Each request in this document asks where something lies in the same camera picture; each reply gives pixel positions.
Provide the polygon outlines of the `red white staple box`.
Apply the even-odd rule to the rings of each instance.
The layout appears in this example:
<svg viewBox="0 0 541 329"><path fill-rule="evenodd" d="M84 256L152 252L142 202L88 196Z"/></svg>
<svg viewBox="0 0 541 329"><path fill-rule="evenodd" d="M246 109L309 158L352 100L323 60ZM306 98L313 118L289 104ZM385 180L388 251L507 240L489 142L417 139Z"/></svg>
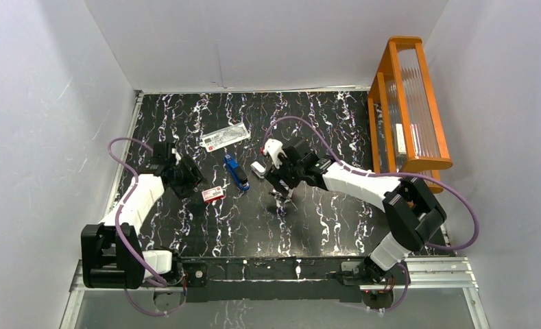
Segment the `red white staple box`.
<svg viewBox="0 0 541 329"><path fill-rule="evenodd" d="M205 203L211 203L225 197L225 191L221 186L206 189L202 191L202 199Z"/></svg>

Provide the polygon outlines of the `silver staple strips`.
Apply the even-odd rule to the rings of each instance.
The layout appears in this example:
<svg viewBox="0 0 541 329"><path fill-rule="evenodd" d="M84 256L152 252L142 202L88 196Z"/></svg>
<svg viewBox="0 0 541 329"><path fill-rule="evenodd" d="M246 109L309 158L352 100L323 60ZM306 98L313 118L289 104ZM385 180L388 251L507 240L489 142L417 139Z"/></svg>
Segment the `silver staple strips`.
<svg viewBox="0 0 541 329"><path fill-rule="evenodd" d="M278 191L271 191L269 193L277 202L282 202L282 203L288 203L288 202L291 202L291 198L288 197L288 196L284 196L282 195L281 193L279 193Z"/></svg>

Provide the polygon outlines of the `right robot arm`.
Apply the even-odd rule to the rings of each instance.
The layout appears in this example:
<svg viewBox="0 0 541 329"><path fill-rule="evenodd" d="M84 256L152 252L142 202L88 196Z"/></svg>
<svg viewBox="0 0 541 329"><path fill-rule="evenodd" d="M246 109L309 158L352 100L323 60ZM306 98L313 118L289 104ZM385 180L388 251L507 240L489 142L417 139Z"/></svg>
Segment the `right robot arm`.
<svg viewBox="0 0 541 329"><path fill-rule="evenodd" d="M272 162L265 179L284 197L305 182L383 211L389 233L365 260L366 276L375 284L384 283L396 264L421 251L446 220L445 210L422 178L376 177L330 156L319 157L305 141L285 147L271 138L261 153Z"/></svg>

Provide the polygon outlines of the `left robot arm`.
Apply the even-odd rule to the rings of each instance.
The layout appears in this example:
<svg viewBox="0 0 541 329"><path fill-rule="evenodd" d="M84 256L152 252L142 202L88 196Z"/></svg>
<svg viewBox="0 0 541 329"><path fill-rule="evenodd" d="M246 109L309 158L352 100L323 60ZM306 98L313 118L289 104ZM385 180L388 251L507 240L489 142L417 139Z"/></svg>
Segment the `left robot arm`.
<svg viewBox="0 0 541 329"><path fill-rule="evenodd" d="M186 199L204 176L194 159L181 155L173 142L157 142L149 150L151 156L140 169L124 166L133 178L117 205L81 232L82 277L88 288L137 289L144 283L165 287L184 277L184 267L172 251L144 252L138 234L166 190Z"/></svg>

